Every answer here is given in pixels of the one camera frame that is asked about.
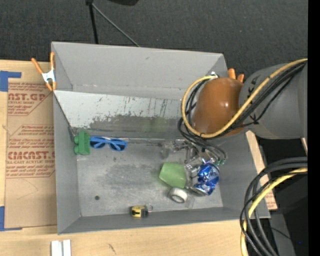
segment measuring tape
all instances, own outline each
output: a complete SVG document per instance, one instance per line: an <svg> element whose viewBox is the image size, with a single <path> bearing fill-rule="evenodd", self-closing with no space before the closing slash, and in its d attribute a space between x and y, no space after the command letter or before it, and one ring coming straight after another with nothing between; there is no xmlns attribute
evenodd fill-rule
<svg viewBox="0 0 320 256"><path fill-rule="evenodd" d="M153 210L153 206L148 203L148 204L145 204L145 205L135 205L135 206L132 206L130 208L130 213L131 213L131 216L132 217L135 217L135 218L145 218L149 215L149 213L151 213Z"/></svg>

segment green cup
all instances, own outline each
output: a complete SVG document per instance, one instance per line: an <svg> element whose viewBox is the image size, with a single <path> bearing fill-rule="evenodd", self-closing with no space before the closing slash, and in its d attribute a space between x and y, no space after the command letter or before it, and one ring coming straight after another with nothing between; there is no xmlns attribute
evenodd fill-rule
<svg viewBox="0 0 320 256"><path fill-rule="evenodd" d="M165 162L159 178L173 188L184 189L187 183L185 167L180 163Z"/></svg>

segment cardboard box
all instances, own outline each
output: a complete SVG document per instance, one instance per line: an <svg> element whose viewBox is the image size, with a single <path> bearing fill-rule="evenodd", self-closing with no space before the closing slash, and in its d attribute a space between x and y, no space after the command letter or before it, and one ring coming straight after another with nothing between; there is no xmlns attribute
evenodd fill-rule
<svg viewBox="0 0 320 256"><path fill-rule="evenodd" d="M46 72L50 65L40 62ZM57 223L53 94L31 61L1 60L0 70L21 72L9 78L3 97L7 120L5 173L5 228Z"/></svg>

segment blue sunglasses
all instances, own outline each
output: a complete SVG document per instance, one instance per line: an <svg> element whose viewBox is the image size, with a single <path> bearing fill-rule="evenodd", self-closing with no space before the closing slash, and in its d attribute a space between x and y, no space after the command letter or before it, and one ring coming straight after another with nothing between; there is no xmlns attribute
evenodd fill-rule
<svg viewBox="0 0 320 256"><path fill-rule="evenodd" d="M102 149L105 145L109 144L109 147L114 151L124 151L128 143L119 138L108 138L101 136L91 136L90 146L95 149Z"/></svg>

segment tape roll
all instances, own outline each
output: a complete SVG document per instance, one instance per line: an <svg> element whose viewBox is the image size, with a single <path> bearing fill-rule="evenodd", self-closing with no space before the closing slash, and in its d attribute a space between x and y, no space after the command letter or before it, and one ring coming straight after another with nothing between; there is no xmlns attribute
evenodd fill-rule
<svg viewBox="0 0 320 256"><path fill-rule="evenodd" d="M173 187L168 196L170 199L180 204L185 203L188 199L188 193L177 187Z"/></svg>

